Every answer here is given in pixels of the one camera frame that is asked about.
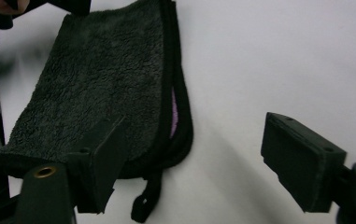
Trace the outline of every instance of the black plastic bracket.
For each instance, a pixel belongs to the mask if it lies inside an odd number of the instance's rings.
[[[124,128],[123,117],[103,119],[68,152],[67,167],[80,213],[105,212],[127,159]]]
[[[76,223],[73,207],[65,166],[45,164],[25,175],[15,223]]]
[[[339,224],[356,224],[356,163],[347,152],[295,119],[267,113],[262,156],[305,212],[328,213],[340,206]]]

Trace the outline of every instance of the microfiber towel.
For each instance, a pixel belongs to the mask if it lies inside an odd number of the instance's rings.
[[[186,93],[176,91],[186,89],[182,77],[174,77],[181,68],[172,6],[166,0],[139,0],[86,17],[67,15],[30,103],[0,150],[0,171],[22,177],[39,164],[66,162],[69,148],[99,120],[114,115],[125,116],[129,139],[121,177],[143,176],[140,170],[157,166],[156,161],[162,168],[160,152],[171,154],[176,145],[171,138],[178,117],[190,117]],[[180,80],[176,88],[175,79]],[[175,101],[184,103],[181,113]],[[190,137],[182,139],[191,145]]]

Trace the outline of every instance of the dark gray towel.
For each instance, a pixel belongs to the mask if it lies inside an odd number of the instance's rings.
[[[28,106],[0,150],[0,171],[21,177],[69,150],[100,119],[126,117],[129,159],[167,145],[172,46],[163,0],[68,15]]]

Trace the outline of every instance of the metal screw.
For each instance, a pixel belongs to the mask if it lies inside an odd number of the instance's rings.
[[[35,172],[35,178],[45,178],[49,177],[50,175],[55,174],[56,172],[56,167],[55,166],[47,166],[39,169],[37,172]]]

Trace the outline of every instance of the white background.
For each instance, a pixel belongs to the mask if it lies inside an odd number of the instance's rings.
[[[93,0],[92,10],[133,0]],[[164,173],[147,223],[335,223],[304,214],[260,149],[265,113],[287,115],[356,162],[356,1],[177,0],[183,70],[192,106],[192,153]],[[45,5],[1,35],[0,97],[6,137],[26,107],[66,12]],[[11,191],[20,181],[10,179]],[[145,182],[118,181],[103,215],[78,223],[134,223]]]

